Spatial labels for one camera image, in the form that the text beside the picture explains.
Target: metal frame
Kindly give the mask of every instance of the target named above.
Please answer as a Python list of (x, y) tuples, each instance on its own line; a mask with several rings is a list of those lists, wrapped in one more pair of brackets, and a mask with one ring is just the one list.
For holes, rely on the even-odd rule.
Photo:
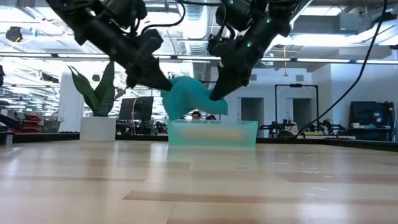
[[(318, 97), (318, 85), (303, 85), (303, 84), (275, 84), (275, 121), (278, 122), (278, 86), (287, 86), (289, 88), (302, 88), (302, 87), (314, 87), (315, 96), (317, 102), (317, 117), (319, 117), (319, 97)], [(317, 128), (320, 128), (319, 121), (317, 121)]]

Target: ceiling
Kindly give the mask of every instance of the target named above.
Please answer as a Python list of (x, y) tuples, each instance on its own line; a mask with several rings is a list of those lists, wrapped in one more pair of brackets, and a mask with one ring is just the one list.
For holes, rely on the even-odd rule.
[[(50, 54), (102, 54), (102, 52), (92, 43), (86, 42), (82, 46), (78, 45), (73, 37), (73, 32), (69, 29), (63, 21), (47, 6), (44, 0), (36, 0), (34, 7), (28, 5), (17, 5), (16, 0), (2, 0), (0, 2), (0, 52), (15, 52), (15, 53), (50, 53)], [(363, 58), (363, 52), (367, 49), (369, 39), (360, 36), (364, 34), (370, 27), (370, 22), (377, 15), (377, 9), (381, 7), (383, 0), (313, 0), (304, 1), (307, 3), (302, 11), (300, 17), (294, 23), (294, 29), (291, 35), (285, 39), (278, 37), (274, 40), (271, 47), (267, 51), (267, 55), (271, 57), (300, 57), (300, 58)], [(175, 3), (168, 3), (165, 7), (164, 1), (147, 1), (148, 16), (141, 21), (139, 32), (144, 26), (151, 24), (167, 24), (173, 23), (180, 18), (181, 7), (177, 7)], [(392, 12), (396, 11), (395, 5), (390, 6)], [(189, 18), (175, 27), (163, 28), (158, 30), (164, 39), (162, 47), (155, 52), (157, 55), (185, 55), (190, 51), (190, 47), (194, 44), (205, 44), (206, 39), (192, 40), (192, 35), (204, 29), (211, 34), (216, 34), (220, 26), (215, 21), (216, 7), (207, 9), (206, 19), (203, 21), (196, 21), (192, 23)], [(342, 26), (345, 17), (351, 16), (349, 19), (358, 20), (358, 33), (353, 36), (360, 38), (349, 45), (331, 45), (328, 47), (321, 47), (322, 44), (315, 44), (314, 42), (299, 43), (297, 36), (303, 36), (308, 29), (312, 29), (314, 34), (323, 34), (323, 40), (326, 41), (326, 36), (332, 34), (331, 40), (336, 40), (337, 35), (330, 33), (325, 27), (334, 27), (337, 22)], [(5, 34), (11, 26), (19, 26), (22, 28), (24, 39), (20, 43), (13, 43), (6, 39)], [(383, 41), (392, 39), (398, 30), (395, 24), (388, 27), (384, 33), (384, 37), (378, 40), (378, 44)], [(387, 45), (375, 46), (372, 58), (384, 58), (391, 51)], [(74, 66), (82, 74), (91, 80), (94, 74), (101, 74), (104, 70), (107, 61), (104, 60), (86, 60), (76, 59), (69, 61), (61, 60), (41, 60), (28, 58), (8, 58), (0, 57), (0, 63), (4, 67), (7, 74), (5, 77), (5, 86), (9, 85), (26, 85), (27, 89), (32, 90), (22, 91), (22, 87), (6, 87), (3, 88), (3, 96), (8, 98), (34, 96), (36, 98), (46, 98), (51, 100), (56, 106), (58, 84), (49, 83), (40, 79), (40, 72), (44, 72), (55, 78), (60, 78), (62, 72), (67, 65)], [(274, 62), (264, 68), (280, 69), (285, 66), (285, 63)], [(309, 72), (321, 66), (321, 64), (312, 63), (289, 63), (288, 67), (307, 68)], [(161, 63), (160, 68), (164, 74), (180, 74), (195, 76), (195, 66), (192, 62), (169, 62)], [(126, 86), (126, 74), (121, 66), (116, 66), (115, 86), (120, 89)], [(51, 88), (42, 88), (44, 85), (51, 85)], [(160, 96), (158, 91), (150, 91), (144, 86), (139, 86), (134, 91), (128, 91), (126, 96), (136, 95), (150, 95)], [(114, 108), (114, 113), (118, 110), (120, 103), (117, 102)]]

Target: doorway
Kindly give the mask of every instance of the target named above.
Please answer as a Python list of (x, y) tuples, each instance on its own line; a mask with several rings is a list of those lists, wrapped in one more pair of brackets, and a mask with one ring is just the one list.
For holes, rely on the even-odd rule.
[(300, 130), (311, 122), (311, 99), (293, 99), (293, 118)]
[[(264, 99), (241, 98), (241, 121), (258, 121), (259, 127), (264, 125)], [(263, 138), (264, 130), (259, 130), (257, 137)]]

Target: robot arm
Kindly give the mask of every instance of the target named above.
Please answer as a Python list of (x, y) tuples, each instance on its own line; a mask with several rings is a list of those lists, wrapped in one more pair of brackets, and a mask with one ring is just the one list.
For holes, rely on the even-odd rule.
[[(155, 29), (137, 35), (136, 21), (146, 17), (143, 0), (46, 0), (49, 6), (74, 31), (75, 40), (92, 42), (105, 54), (126, 69), (127, 86), (138, 83), (170, 91), (172, 84), (159, 68), (153, 52), (163, 39)], [(290, 33), (290, 18), (301, 0), (222, 0), (216, 12), (221, 26), (218, 35), (209, 38), (208, 51), (220, 57), (219, 78), (210, 99), (219, 100), (236, 89), (247, 86), (251, 70), (263, 56), (276, 35)], [(131, 28), (125, 33), (121, 28)], [(222, 38), (224, 28), (231, 31)], [(242, 32), (235, 38), (234, 29)]]

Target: teal cloth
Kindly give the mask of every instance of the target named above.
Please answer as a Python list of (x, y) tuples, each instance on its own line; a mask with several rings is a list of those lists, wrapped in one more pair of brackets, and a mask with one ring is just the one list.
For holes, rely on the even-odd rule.
[(179, 119), (195, 109), (209, 114), (228, 115), (228, 104), (224, 99), (209, 99), (212, 90), (207, 90), (201, 82), (191, 77), (177, 77), (171, 80), (171, 91), (162, 90), (163, 106), (170, 120)]

